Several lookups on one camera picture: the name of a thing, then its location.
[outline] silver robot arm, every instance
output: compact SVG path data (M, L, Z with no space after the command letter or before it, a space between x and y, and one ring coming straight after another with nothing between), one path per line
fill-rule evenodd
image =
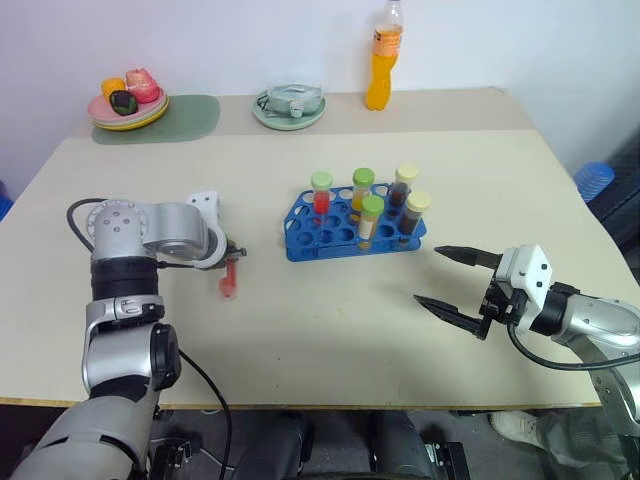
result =
M180 376L175 330L163 324L157 268L163 253L199 269L236 249L218 224L216 192L185 204L101 202L87 218L93 301L86 308L82 379L89 399L65 411L14 472L14 480L146 477L160 391Z
M558 370L588 370L612 429L623 437L640 437L640 309L582 295L570 285L551 285L551 265L538 245L510 248L501 255L470 247L438 247L436 251L495 273L480 307L482 318L464 315L439 300L415 296L422 306L482 340L496 320L507 325L511 341L530 360ZM551 336L585 365L559 364L532 354L516 335L527 330Z

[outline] beige tabletop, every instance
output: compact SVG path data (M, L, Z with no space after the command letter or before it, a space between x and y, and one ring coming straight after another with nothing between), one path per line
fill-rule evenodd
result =
M219 271L162 271L160 292L181 347L231 405L597 404L586 373L531 363L499 324L479 341L411 297L436 297L475 314L491 272L456 264L433 247L500 252L539 243L555 280L640 304L622 255L506 93L406 92L394 94L382 113L366 111L358 95L330 95L325 117L294 134L261 127L249 113L250 97L220 100L218 128L193 142L103 146L79 129L0 223L0 401L66 405L86 398L80 361L89 254L65 223L70 203L89 196L183 201L216 189L223 228L249 252L238 263L237 298L221 299ZM420 250L286 259L282 221L314 170L330 170L335 185L348 185L357 167L391 181L403 162L419 166L415 188L433 197ZM576 361L547 338L525 340L540 355ZM187 365L161 402L216 405Z

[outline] plate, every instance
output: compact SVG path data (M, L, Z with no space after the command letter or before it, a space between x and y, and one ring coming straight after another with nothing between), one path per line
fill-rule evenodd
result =
M99 122L97 120L93 120L93 123L94 124L104 125L106 127L126 127L128 125L138 124L138 123L146 120L147 118L156 115L160 110L162 110L164 108L164 106L167 104L168 101L169 101L169 97L165 96L165 101L164 101L164 103L162 105L158 105L157 108L155 108L154 110L150 110L145 116L136 118L134 120L122 121L122 122L117 122L117 123Z
M271 117L267 116L265 112L258 105L258 98L264 97L267 94L266 91L260 93L255 101L253 102L253 106L251 108L253 115L262 123L264 126L273 128L274 130L300 130L301 128L307 128L318 120L324 114L324 111L327 108L327 100L325 98L320 102L320 107L313 114L307 116L302 116L300 118L292 118L292 117Z
M169 97L166 98L166 102L160 108L160 110L158 110L156 113L154 113L149 117L141 119L138 122L129 123L127 125L106 125L104 123L94 121L93 124L96 127L102 128L103 130L111 130L112 132L124 132L126 130L135 130L136 128L144 127L145 125L149 125L150 123L155 122L162 115L164 115L164 112L167 111L167 108L169 108Z
M149 114L153 114L153 112L163 108L166 98L167 96L164 90L160 89L160 95L156 100L150 103L140 103L138 104L138 111L136 113L123 116L114 112L109 102L104 98L104 95L100 94L89 103L87 113L94 122L112 126L123 126L134 121L142 120Z

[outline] orange juice bottle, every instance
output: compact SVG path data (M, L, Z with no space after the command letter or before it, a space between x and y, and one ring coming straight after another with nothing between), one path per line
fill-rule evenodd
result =
M402 38L400 0L388 0L383 20L373 34L372 78L365 104L369 110L384 110L391 96L391 69L398 59Z

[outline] orange liquid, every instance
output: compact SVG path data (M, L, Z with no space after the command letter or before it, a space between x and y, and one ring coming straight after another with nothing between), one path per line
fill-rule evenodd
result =
M384 43L392 37L399 36L400 32L402 29L376 31L376 35L381 36L378 42ZM384 110L391 97L391 69L398 60L398 54L396 50L395 55L378 55L376 50L374 44L374 53L371 56L371 85L365 97L365 104L369 110Z

